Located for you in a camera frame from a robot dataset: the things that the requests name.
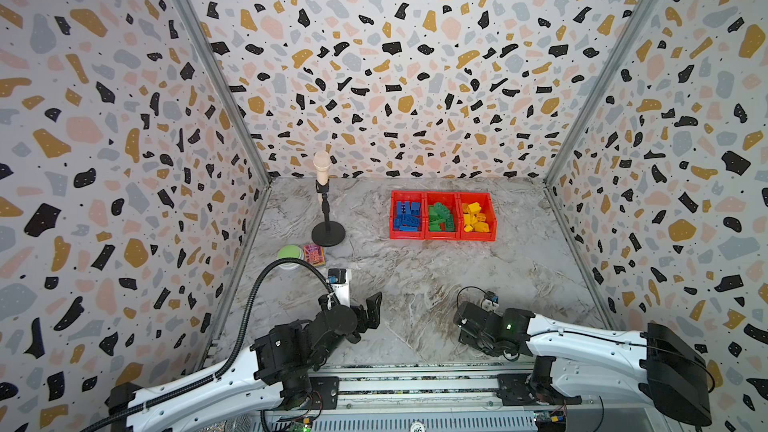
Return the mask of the yellow long lego brick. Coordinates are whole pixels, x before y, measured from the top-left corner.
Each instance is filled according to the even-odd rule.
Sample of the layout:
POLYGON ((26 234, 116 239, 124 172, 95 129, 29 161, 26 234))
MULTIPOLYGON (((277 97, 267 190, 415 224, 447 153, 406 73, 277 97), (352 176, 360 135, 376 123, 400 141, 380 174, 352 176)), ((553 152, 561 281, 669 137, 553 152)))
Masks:
POLYGON ((482 210, 482 207, 477 202, 471 203, 471 204, 468 205, 468 211, 469 211, 470 214, 480 213, 481 210, 482 210))

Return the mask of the yellow brick mid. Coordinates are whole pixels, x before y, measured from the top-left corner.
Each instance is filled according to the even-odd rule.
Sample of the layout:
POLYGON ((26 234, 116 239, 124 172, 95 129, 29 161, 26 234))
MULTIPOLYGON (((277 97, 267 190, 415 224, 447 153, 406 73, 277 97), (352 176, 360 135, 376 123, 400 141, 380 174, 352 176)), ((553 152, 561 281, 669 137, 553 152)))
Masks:
POLYGON ((476 222, 473 225, 473 231, 474 232, 478 232, 478 233, 489 233, 490 232, 490 227, 485 222, 476 222))

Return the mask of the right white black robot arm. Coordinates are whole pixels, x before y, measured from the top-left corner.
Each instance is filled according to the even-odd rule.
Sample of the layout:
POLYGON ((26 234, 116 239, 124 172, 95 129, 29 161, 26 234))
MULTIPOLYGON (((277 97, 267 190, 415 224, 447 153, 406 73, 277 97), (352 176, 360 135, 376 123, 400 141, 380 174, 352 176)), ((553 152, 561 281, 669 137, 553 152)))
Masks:
POLYGON ((613 331, 561 322, 534 312, 503 313, 463 302, 454 322, 459 341, 490 357, 531 357, 520 385, 501 380, 507 405, 579 404, 589 396, 652 405, 679 423, 708 427, 714 380, 704 359, 670 328, 613 331))

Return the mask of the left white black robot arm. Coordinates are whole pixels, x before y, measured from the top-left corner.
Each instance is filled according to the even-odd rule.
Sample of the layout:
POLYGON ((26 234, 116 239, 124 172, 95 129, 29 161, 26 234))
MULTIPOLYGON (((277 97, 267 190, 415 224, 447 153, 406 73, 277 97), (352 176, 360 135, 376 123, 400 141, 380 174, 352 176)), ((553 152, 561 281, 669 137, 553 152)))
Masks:
POLYGON ((231 417, 261 410, 298 408, 313 395, 309 378, 347 341, 376 329, 383 294, 363 306, 337 304, 312 320, 273 327, 243 348, 233 360, 164 385, 134 384, 112 390, 111 431, 193 431, 231 417))

